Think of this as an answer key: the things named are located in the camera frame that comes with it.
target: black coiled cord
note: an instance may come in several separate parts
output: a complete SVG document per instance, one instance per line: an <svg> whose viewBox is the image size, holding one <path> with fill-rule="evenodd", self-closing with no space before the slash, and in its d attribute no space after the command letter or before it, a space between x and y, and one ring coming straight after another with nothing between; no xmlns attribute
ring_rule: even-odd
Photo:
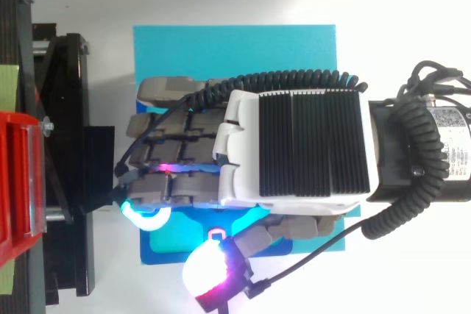
<svg viewBox="0 0 471 314"><path fill-rule="evenodd" d="M436 122L423 101L417 97L404 98L394 104L393 113L417 150L425 175L414 181L409 193L363 221L361 231L368 239L389 234L428 208L440 196L450 167L443 161L447 155L442 153L443 143Z"/></svg>
<svg viewBox="0 0 471 314"><path fill-rule="evenodd" d="M239 75L224 80L214 86L208 86L191 94L187 105L196 111L211 108L222 102L229 101L230 93L234 90L249 92L265 92L273 90L296 90L310 88L351 88L360 92L366 91L368 84L358 84L358 77L334 70L285 70L268 73Z"/></svg>

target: white table surface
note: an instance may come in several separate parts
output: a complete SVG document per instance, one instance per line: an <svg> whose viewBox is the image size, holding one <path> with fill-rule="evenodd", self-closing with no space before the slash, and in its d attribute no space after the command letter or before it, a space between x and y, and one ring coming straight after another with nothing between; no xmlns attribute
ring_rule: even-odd
<svg viewBox="0 0 471 314"><path fill-rule="evenodd" d="M78 32L88 58L92 124L116 126L116 156L135 112L135 24L336 24L339 69L393 96L420 60L471 76L471 0L36 0L33 21ZM383 205L366 205L371 215ZM323 254L236 313L471 313L471 203L434 204L376 241L356 232L347 251ZM142 266L138 230L117 209L94 213L96 288L88 298L60 292L48 314L202 313L183 287L182 265ZM347 225L354 222L347 219ZM252 260L256 279L301 256Z"/></svg>

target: glowing sensor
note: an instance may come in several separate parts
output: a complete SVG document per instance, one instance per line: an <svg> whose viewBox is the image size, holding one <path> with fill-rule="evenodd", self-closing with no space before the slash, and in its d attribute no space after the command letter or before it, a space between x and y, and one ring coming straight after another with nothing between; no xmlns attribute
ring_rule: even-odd
<svg viewBox="0 0 471 314"><path fill-rule="evenodd" d="M121 211L137 228L143 231L151 232L161 228L170 218L171 207L162 207L156 215L153 216L142 216L137 211L132 209L131 203L125 201L121 205Z"/></svg>
<svg viewBox="0 0 471 314"><path fill-rule="evenodd" d="M183 282L192 296L201 296L227 279L227 264L219 240L208 239L196 248L183 266Z"/></svg>

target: robotic hand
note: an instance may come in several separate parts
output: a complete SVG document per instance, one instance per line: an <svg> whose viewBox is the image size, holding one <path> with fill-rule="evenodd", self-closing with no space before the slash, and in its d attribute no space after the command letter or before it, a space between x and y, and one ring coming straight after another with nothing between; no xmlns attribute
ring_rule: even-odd
<svg viewBox="0 0 471 314"><path fill-rule="evenodd" d="M426 67L434 71L421 80ZM450 80L464 87L443 85ZM425 61L393 99L368 102L366 89L356 76L320 70L209 82L147 79L138 99L170 108L131 118L127 134L136 140L116 166L112 198L149 231L164 225L173 207L270 209L233 238L208 240L188 258L184 280L206 312L241 291L258 295L358 228L376 239L431 202L468 201L471 112L448 98L471 94L463 73ZM436 100L453 106L435 107ZM137 169L129 171L128 158ZM327 235L366 201L391 205L283 273L250 282L248 257L281 237ZM214 276L195 276L208 261L218 269Z"/></svg>

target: black heat sink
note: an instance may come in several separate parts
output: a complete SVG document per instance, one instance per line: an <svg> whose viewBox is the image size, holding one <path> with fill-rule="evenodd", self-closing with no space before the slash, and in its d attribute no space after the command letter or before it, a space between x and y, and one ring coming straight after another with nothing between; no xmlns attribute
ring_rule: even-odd
<svg viewBox="0 0 471 314"><path fill-rule="evenodd" d="M259 99L260 195L368 193L357 91Z"/></svg>

